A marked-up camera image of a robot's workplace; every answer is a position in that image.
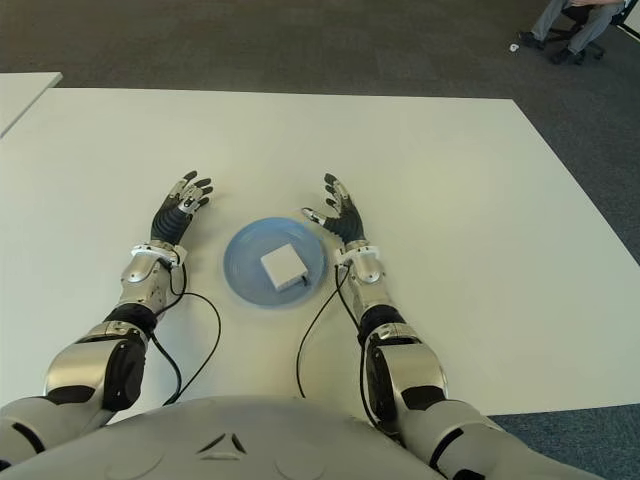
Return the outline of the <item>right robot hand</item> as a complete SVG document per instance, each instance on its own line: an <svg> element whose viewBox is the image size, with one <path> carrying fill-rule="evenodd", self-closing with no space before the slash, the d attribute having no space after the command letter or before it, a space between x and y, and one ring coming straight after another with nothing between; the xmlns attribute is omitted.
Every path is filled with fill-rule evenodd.
<svg viewBox="0 0 640 480"><path fill-rule="evenodd" d="M336 215L326 216L309 207L302 208L301 213L308 220L337 236L344 245L365 241L360 213L346 187L331 173L325 174L324 183L325 190L330 194L325 202L336 212Z"/></svg>

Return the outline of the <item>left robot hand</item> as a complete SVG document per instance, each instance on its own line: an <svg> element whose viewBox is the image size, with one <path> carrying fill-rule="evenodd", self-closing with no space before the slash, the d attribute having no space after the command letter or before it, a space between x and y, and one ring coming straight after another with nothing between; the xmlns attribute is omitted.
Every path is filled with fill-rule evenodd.
<svg viewBox="0 0 640 480"><path fill-rule="evenodd" d="M179 245L195 213L210 201L212 180L197 176L197 171L188 172L170 189L153 217L152 241Z"/></svg>

